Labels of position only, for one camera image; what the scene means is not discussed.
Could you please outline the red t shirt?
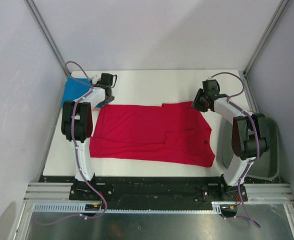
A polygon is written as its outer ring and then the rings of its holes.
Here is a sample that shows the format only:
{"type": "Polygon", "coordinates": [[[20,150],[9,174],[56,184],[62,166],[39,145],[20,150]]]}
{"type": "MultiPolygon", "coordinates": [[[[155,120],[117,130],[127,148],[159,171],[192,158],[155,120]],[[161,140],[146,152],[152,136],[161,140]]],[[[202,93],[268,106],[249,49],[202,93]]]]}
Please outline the red t shirt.
{"type": "Polygon", "coordinates": [[[192,103],[107,105],[90,139],[92,158],[177,163],[210,168],[212,129],[192,103]]]}

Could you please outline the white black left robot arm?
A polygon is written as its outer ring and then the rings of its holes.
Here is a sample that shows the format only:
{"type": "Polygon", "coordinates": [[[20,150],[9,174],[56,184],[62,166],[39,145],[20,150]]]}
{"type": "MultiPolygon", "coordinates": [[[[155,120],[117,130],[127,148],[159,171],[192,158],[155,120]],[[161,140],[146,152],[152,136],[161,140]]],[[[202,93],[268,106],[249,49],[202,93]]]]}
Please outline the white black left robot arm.
{"type": "Polygon", "coordinates": [[[85,93],[62,105],[61,133],[74,152],[75,178],[78,181],[89,182],[95,175],[89,150],[94,130],[92,109],[104,107],[115,99],[112,89],[117,79],[116,74],[102,73],[85,93]]]}

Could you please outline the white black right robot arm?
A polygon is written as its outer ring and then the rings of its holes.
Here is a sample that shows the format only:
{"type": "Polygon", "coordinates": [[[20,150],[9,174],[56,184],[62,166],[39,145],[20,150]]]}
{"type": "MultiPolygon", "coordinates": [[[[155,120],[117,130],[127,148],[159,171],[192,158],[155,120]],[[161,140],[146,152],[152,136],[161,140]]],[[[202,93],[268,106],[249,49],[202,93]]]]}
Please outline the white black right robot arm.
{"type": "Polygon", "coordinates": [[[236,194],[235,186],[244,182],[252,165],[270,148],[266,116],[236,105],[230,96],[220,93],[220,85],[215,79],[202,82],[191,107],[203,113],[215,112],[232,124],[233,157],[221,176],[224,184],[217,188],[218,196],[229,201],[236,194]]]}

